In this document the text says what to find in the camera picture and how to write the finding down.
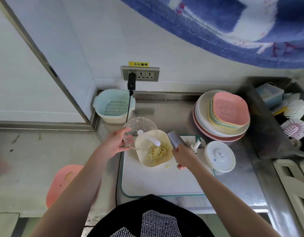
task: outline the white wall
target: white wall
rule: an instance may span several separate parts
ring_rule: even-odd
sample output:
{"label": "white wall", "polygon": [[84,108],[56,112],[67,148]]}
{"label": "white wall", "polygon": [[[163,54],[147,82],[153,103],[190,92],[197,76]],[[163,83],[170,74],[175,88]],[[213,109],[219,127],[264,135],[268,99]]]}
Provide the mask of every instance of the white wall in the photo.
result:
{"label": "white wall", "polygon": [[287,70],[254,67],[211,54],[158,27],[120,0],[62,1],[99,89],[126,89],[120,66],[128,61],[160,67],[158,83],[137,82],[137,90],[142,91],[234,90],[246,76],[291,75]]}
{"label": "white wall", "polygon": [[61,0],[6,0],[88,118],[97,91]]}
{"label": "white wall", "polygon": [[1,10],[0,121],[85,123]]}

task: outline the light blue colander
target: light blue colander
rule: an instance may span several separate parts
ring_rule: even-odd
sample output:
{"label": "light blue colander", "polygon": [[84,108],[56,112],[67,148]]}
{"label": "light blue colander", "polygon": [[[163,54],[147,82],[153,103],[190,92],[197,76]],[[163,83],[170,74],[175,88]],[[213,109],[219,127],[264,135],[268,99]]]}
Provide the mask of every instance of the light blue colander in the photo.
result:
{"label": "light blue colander", "polygon": [[[119,119],[127,115],[129,91],[108,89],[95,97],[93,107],[102,118]],[[136,100],[131,96],[129,112],[135,109]]]}

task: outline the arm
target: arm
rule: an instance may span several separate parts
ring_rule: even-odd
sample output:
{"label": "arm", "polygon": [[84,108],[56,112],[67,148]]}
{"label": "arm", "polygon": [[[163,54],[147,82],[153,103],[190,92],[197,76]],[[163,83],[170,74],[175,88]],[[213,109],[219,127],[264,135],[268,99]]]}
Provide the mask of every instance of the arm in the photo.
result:
{"label": "arm", "polygon": [[178,168],[185,166],[194,175],[231,237],[280,237],[260,215],[218,181],[190,148],[179,145],[173,154]]}
{"label": "arm", "polygon": [[126,131],[129,128],[115,131],[94,151],[83,169],[42,216],[31,237],[81,236],[107,161],[118,152],[130,149],[122,147]]}

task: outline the chopped ginger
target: chopped ginger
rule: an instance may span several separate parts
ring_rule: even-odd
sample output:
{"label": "chopped ginger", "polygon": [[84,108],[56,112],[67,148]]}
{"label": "chopped ginger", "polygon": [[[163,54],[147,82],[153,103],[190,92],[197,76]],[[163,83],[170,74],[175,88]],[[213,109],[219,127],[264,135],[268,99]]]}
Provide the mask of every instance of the chopped ginger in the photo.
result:
{"label": "chopped ginger", "polygon": [[156,146],[156,145],[152,145],[149,148],[149,154],[147,155],[147,159],[150,160],[158,160],[160,158],[162,158],[168,151],[168,145],[167,143],[161,143],[160,146]]}

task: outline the person's left hand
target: person's left hand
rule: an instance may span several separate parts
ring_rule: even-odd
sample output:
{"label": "person's left hand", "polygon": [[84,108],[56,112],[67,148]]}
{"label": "person's left hand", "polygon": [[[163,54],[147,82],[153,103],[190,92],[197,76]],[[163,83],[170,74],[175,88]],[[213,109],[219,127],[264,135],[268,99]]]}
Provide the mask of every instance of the person's left hand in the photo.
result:
{"label": "person's left hand", "polygon": [[108,158],[113,157],[114,155],[116,155],[119,152],[130,149],[130,147],[128,147],[128,146],[123,147],[126,145],[126,143],[123,141],[123,137],[127,131],[131,131],[131,128],[124,127],[122,129],[119,129],[119,130],[111,133],[107,137],[107,139],[99,146],[99,148],[104,151],[105,155]]}

